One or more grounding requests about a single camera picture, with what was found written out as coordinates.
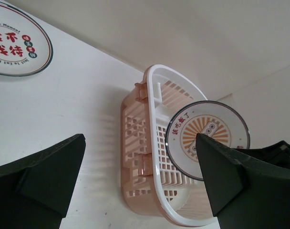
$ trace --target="white tabletop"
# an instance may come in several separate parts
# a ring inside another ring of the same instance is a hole
[[[131,212],[120,194],[120,103],[143,74],[37,22],[52,41],[54,58],[38,75],[0,76],[0,165],[82,133],[86,151],[62,229],[179,228]]]

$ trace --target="white plate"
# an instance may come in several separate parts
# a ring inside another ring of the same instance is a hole
[[[200,101],[178,111],[166,130],[166,150],[175,167],[186,176],[203,180],[196,152],[197,133],[206,134],[231,148],[250,147],[245,121],[231,107]]]
[[[52,43],[43,28],[19,9],[0,2],[0,75],[39,73],[52,56]]]

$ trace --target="sunburst pattern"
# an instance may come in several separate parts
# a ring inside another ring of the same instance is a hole
[[[181,147],[185,154],[198,161],[195,145],[195,138],[198,133],[206,134],[220,143],[230,146],[231,133],[227,125],[219,118],[212,115],[200,115],[190,119],[182,129],[180,135]]]

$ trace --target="plate with red chinese characters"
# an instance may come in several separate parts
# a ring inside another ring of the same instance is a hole
[[[0,75],[34,75],[52,57],[52,43],[43,28],[21,10],[0,2]]]
[[[174,166],[192,179],[203,180],[196,151],[198,133],[231,148],[250,147],[248,127],[233,108],[215,101],[199,101],[185,106],[168,124],[165,145]]]

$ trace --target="dish rack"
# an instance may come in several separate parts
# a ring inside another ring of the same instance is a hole
[[[171,223],[199,227],[216,221],[204,182],[171,164],[165,132],[185,105],[206,100],[187,78],[163,65],[149,67],[121,105],[121,191],[129,208]]]

